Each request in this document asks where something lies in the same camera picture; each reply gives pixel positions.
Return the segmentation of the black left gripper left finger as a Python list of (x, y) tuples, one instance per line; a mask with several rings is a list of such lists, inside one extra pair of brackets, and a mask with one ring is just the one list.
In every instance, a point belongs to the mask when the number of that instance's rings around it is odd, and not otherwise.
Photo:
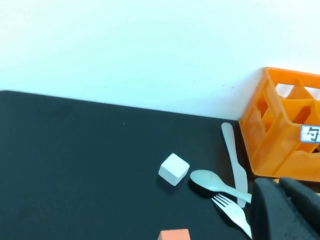
[(254, 240), (314, 240), (279, 182), (257, 178), (253, 184), (249, 222)]

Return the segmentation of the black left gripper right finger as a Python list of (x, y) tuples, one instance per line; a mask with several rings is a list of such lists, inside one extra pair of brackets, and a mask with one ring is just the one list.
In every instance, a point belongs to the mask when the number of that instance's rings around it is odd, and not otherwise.
[(279, 186), (308, 225), (310, 231), (320, 236), (320, 196), (299, 181), (283, 177)]

